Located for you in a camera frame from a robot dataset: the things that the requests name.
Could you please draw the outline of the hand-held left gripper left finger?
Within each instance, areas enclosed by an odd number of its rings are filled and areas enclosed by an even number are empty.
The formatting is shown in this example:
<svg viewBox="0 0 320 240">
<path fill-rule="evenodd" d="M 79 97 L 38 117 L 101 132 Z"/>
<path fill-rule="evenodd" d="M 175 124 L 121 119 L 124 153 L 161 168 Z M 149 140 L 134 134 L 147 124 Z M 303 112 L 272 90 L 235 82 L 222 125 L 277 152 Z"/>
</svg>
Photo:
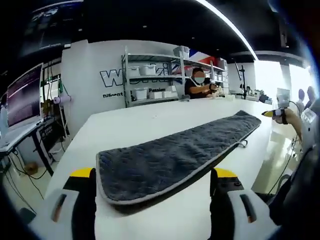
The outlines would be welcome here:
<svg viewBox="0 0 320 240">
<path fill-rule="evenodd" d="M 96 196 L 96 169 L 76 170 L 44 199 L 30 228 L 41 240 L 94 240 Z"/>
</svg>

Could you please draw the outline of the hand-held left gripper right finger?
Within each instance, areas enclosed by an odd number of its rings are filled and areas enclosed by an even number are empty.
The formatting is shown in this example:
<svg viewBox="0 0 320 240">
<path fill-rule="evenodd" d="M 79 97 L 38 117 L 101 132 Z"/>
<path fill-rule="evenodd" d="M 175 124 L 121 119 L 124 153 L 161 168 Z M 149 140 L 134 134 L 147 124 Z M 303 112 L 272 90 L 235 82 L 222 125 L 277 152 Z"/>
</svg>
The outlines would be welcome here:
<svg viewBox="0 0 320 240">
<path fill-rule="evenodd" d="M 278 227 L 268 205 L 232 171 L 210 171 L 211 240 L 268 240 Z"/>
</svg>

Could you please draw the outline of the person's right hand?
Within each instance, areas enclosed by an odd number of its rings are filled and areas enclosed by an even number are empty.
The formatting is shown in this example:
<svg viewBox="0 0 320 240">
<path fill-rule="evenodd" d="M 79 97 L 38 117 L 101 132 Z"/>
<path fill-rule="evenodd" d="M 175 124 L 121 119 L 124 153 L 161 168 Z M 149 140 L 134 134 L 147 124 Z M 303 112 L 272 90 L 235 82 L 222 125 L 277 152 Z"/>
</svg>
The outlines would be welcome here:
<svg viewBox="0 0 320 240">
<path fill-rule="evenodd" d="M 300 118 L 289 108 L 282 109 L 281 116 L 272 118 L 278 124 L 295 125 L 300 123 Z"/>
</svg>

